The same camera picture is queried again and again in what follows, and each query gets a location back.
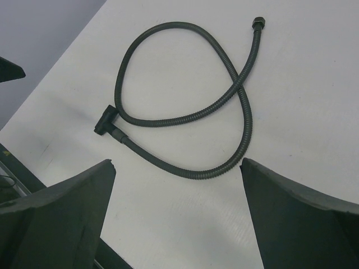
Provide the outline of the black threaded elbow fitting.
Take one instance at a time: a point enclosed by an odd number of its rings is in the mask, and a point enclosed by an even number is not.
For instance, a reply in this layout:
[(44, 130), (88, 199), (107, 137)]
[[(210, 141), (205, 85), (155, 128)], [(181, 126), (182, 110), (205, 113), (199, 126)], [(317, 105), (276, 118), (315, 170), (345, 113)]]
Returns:
[(110, 135), (113, 133), (113, 131), (116, 129), (113, 122), (118, 116), (118, 110), (108, 105), (103, 112), (102, 116), (98, 120), (97, 124), (94, 127), (94, 132), (100, 136), (109, 133)]

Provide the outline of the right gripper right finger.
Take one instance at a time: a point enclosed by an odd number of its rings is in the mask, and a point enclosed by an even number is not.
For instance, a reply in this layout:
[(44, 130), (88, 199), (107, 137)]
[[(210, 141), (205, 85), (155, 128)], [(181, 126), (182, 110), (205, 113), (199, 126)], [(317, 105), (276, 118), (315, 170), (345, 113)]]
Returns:
[(357, 204), (251, 159), (240, 168), (264, 268), (358, 268)]

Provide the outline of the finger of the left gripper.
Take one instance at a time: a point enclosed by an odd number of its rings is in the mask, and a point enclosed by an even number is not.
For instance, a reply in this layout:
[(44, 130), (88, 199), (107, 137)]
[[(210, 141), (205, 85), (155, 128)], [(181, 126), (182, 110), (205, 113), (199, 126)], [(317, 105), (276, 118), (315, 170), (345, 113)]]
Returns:
[(22, 79), (25, 76), (26, 74), (20, 66), (0, 57), (0, 83)]

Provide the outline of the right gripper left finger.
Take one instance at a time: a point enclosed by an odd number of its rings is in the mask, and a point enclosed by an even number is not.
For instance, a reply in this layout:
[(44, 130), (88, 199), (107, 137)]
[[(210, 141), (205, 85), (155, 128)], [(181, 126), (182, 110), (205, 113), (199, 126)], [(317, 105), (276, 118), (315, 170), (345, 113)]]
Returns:
[(1, 204), (1, 268), (92, 268), (116, 170), (109, 159)]

